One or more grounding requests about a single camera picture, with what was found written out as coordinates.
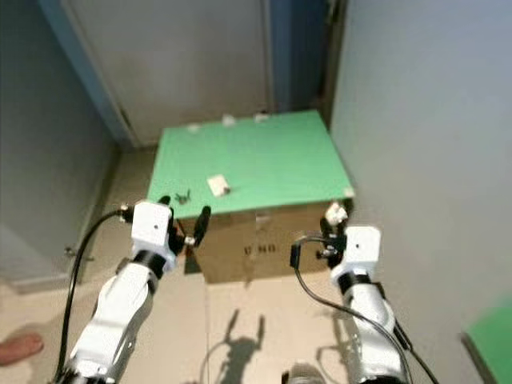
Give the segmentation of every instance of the green board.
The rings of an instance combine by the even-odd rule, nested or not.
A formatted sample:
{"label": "green board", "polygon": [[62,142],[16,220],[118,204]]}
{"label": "green board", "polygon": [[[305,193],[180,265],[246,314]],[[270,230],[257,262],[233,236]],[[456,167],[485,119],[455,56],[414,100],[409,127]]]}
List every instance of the green board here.
{"label": "green board", "polygon": [[498,384],[512,382],[512,298],[481,318],[466,336],[482,376],[490,374],[487,380]]}
{"label": "green board", "polygon": [[[207,179],[222,174],[231,192],[212,195]],[[190,189],[180,205],[176,194]],[[148,199],[169,195],[176,218],[329,201],[350,197],[352,187],[316,111],[270,116],[232,126],[208,122],[198,130],[167,128],[160,140]]]}

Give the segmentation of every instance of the floor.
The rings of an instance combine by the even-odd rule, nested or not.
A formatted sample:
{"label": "floor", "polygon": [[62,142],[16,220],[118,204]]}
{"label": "floor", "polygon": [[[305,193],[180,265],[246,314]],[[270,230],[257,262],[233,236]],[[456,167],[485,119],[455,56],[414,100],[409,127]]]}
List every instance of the floor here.
{"label": "floor", "polygon": [[[152,151],[122,156],[106,210],[144,198],[153,162]],[[90,318],[102,284],[128,255],[130,228],[106,223],[77,289],[70,348]],[[180,256],[178,268],[162,278],[123,383],[276,383],[298,361],[322,368],[328,382],[347,382],[336,348],[337,320],[309,299],[294,277],[209,286],[201,274],[185,275],[183,267]],[[305,280],[320,295],[339,300],[327,272],[308,274]],[[40,384],[51,378],[65,299],[64,290],[20,295],[0,283],[0,339],[26,330],[45,339],[39,355],[0,368],[0,382]]]}

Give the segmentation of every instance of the white wall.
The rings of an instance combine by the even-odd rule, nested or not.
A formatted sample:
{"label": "white wall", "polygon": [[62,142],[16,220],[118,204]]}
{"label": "white wall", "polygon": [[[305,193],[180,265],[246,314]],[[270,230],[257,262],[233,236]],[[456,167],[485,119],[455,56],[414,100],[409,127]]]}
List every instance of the white wall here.
{"label": "white wall", "polygon": [[440,382],[481,382],[459,335],[512,293],[512,2],[347,17],[331,128],[353,222],[382,229],[380,277]]}
{"label": "white wall", "polygon": [[0,271],[66,271],[115,144],[36,2],[2,1]]}

